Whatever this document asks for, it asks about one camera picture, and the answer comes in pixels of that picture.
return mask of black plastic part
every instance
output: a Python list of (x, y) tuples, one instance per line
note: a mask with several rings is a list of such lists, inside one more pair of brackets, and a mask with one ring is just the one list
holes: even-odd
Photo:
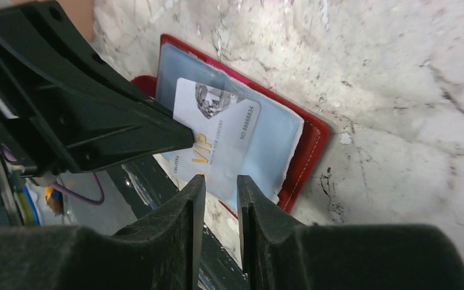
[[(146, 189), (151, 200), (157, 205), (169, 201), (178, 193), (177, 187), (152, 156), (141, 157), (124, 166), (137, 177), (137, 182)], [(110, 168), (107, 173), (137, 218), (153, 210), (141, 201), (133, 186), (126, 185), (130, 176), (122, 166)], [(210, 284), (210, 289), (248, 289), (241, 269), (207, 226), (204, 226), (203, 231), (200, 270)]]
[(93, 172), (191, 147), (193, 133), (114, 71), (56, 1), (0, 10), (0, 143), (25, 166)]
[(0, 289), (197, 289), (205, 180), (198, 175), (113, 237), (83, 227), (0, 228)]
[(251, 289), (464, 289), (464, 264), (428, 225), (306, 227), (237, 179)]

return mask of white marble surface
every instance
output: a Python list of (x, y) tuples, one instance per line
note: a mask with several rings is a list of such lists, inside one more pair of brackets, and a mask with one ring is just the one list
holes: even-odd
[[(464, 258), (464, 1), (97, 0), (95, 20), (128, 79), (155, 74), (170, 33), (327, 120), (297, 219), (435, 224)], [(215, 200), (206, 222), (237, 255)]]

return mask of orange object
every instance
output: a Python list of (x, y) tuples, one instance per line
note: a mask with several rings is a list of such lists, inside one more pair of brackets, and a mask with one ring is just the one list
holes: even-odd
[(45, 202), (55, 214), (63, 213), (63, 198), (61, 193), (48, 186), (45, 188)]

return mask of card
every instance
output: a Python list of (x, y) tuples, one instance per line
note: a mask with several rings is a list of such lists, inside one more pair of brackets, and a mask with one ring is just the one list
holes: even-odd
[(171, 155), (171, 173), (185, 181), (203, 174), (208, 192), (231, 198), (259, 112), (255, 101), (178, 79), (173, 119), (193, 130), (195, 144)]

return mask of black plastic bracket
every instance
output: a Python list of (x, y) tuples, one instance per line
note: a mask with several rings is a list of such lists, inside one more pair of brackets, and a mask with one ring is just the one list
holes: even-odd
[(464, 289), (463, 261), (436, 227), (307, 227), (249, 176), (239, 176), (237, 188), (251, 289)]
[[(137, 178), (155, 207), (176, 196), (179, 190), (152, 156), (144, 156), (123, 164)], [(137, 218), (150, 213), (154, 208), (145, 205), (132, 186), (127, 186), (129, 174), (122, 166), (115, 166), (107, 173), (130, 205)], [(201, 280), (208, 289), (248, 289), (246, 277), (216, 236), (204, 225), (202, 237)]]
[(95, 53), (56, 1), (0, 10), (0, 144), (25, 176), (93, 172), (193, 141)]

